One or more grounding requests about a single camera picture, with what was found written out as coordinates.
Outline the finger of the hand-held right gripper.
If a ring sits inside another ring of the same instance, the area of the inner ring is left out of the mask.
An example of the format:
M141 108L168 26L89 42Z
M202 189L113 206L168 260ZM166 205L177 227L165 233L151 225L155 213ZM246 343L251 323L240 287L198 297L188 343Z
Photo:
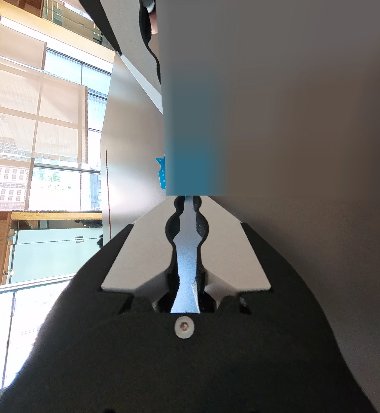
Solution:
M163 113L156 1L101 1L120 47L117 54Z

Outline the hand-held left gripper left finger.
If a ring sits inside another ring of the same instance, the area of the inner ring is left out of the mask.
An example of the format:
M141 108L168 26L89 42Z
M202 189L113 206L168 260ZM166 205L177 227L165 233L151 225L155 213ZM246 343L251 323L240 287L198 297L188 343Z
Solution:
M168 268L173 246L167 238L167 222L176 213L168 197L133 224L101 288L106 292L130 293L159 301L169 290Z

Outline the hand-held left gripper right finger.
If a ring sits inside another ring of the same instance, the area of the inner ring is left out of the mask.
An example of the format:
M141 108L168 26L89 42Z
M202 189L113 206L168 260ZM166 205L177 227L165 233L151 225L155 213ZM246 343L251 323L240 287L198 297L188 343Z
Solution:
M207 222L200 247L203 292L219 304L227 296L269 291L271 284L241 221L208 196L201 196L198 212Z

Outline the blue disc with square bracket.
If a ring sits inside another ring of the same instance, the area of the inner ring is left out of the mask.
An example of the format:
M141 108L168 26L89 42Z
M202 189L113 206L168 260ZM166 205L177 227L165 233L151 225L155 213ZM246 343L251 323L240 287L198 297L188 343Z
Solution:
M165 154L162 158L156 158L156 162L159 163L160 169L158 171L159 182L161 189L166 190L166 172L165 172Z

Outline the grey desk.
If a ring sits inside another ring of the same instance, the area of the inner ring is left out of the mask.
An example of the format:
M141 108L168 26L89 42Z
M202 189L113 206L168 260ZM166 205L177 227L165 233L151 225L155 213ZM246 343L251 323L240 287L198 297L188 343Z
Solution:
M112 235L162 202L163 117L115 55L101 135ZM248 223L316 296L352 373L380 412L380 203L213 197Z

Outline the frosted glass partition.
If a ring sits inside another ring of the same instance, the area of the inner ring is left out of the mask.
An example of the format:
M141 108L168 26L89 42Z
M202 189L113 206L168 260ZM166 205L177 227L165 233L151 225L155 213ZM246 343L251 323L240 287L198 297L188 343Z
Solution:
M6 283L76 273L103 242L101 220L12 220Z

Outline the large glass window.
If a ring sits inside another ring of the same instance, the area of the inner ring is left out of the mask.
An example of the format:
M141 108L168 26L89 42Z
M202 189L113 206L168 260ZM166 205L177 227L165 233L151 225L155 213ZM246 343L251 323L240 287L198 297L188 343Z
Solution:
M44 320L73 274L0 286L0 393L27 359Z
M101 210L114 57L79 1L0 1L0 211Z

